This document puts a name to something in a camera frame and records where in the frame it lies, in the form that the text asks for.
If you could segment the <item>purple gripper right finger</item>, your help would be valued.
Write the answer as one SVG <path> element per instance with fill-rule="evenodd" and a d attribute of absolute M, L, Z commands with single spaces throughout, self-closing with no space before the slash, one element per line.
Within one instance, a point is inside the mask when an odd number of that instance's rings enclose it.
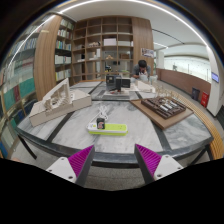
<path fill-rule="evenodd" d="M 146 184 L 164 178 L 183 168 L 170 155 L 160 155 L 139 144 L 135 145 L 134 154 Z"/>

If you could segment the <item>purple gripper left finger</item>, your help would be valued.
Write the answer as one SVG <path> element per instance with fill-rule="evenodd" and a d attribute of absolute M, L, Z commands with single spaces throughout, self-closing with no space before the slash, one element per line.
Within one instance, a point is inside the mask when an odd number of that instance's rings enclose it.
<path fill-rule="evenodd" d="M 93 145 L 88 146 L 68 158 L 60 157 L 47 168 L 47 171 L 83 187 L 85 185 L 94 154 L 95 147 Z"/>

